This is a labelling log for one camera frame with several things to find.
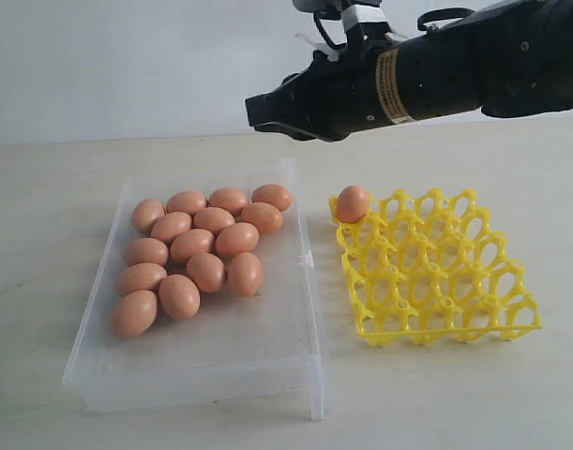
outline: white wall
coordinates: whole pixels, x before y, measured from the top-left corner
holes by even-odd
[[[428,8],[487,3],[384,9],[413,33]],[[291,0],[0,0],[0,143],[250,132],[244,98],[309,63],[296,32],[316,36]]]

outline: white table surface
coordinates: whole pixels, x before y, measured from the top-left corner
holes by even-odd
[[[330,352],[329,418],[306,395],[84,414],[61,385],[124,180],[299,164]],[[474,187],[527,265],[545,328],[514,342],[374,349],[355,335],[327,199]],[[573,119],[368,132],[0,147],[0,449],[573,448]]]

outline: sticker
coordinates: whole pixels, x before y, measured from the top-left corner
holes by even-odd
[[[397,85],[397,56],[399,49],[381,53],[376,66],[376,88],[384,113],[393,124],[412,122],[400,99]]]

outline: clear plastic container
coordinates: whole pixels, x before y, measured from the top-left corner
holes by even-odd
[[[130,215],[138,202],[167,200],[187,189],[208,195],[234,187],[250,195],[265,183],[289,187],[296,202],[284,213],[284,226],[262,236],[255,249],[265,268],[258,296],[237,301],[226,289],[202,302],[189,321],[161,320],[132,340],[109,332],[123,251],[137,237]],[[308,390],[311,418],[325,418],[321,314],[300,201],[292,159],[273,167],[126,182],[66,366],[65,387],[99,413]]]

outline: egg tray cell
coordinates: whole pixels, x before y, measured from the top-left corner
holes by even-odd
[[[490,230],[490,210],[477,206],[475,190],[369,197],[371,209],[356,224],[337,220],[337,196],[329,204],[357,333],[370,345],[468,342],[490,332],[510,340],[542,328],[523,263],[507,257],[506,236]]]

